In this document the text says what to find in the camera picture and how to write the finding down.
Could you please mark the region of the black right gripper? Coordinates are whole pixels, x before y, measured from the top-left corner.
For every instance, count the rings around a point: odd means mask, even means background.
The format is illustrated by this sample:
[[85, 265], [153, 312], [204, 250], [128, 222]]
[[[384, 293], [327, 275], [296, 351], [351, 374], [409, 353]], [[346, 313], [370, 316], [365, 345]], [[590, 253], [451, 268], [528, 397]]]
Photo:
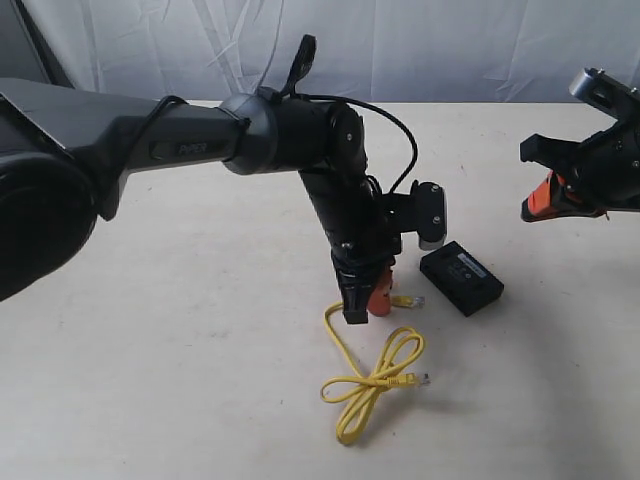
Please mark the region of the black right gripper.
[[615, 119], [581, 142], [534, 134], [521, 142], [520, 160], [549, 170], [521, 204], [527, 223], [566, 217], [598, 218], [639, 211], [639, 96], [624, 87], [602, 87], [602, 107]]

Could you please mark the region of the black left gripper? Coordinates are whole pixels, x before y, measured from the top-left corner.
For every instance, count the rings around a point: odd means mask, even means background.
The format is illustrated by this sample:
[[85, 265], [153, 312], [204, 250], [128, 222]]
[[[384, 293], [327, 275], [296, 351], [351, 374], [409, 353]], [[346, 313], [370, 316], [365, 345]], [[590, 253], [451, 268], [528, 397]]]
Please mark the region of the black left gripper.
[[391, 312], [391, 289], [399, 239], [330, 242], [331, 261], [347, 324], [368, 322], [369, 314], [387, 316]]

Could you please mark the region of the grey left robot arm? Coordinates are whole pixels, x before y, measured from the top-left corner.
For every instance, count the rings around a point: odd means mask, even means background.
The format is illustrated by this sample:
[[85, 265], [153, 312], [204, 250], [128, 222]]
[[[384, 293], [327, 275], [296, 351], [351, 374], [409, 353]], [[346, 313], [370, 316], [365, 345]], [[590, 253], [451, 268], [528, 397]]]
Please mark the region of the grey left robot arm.
[[363, 324], [399, 251], [367, 176], [362, 117], [339, 100], [239, 94], [217, 107], [1, 82], [1, 295], [65, 265], [135, 173], [222, 163], [295, 171], [331, 246], [345, 320]]

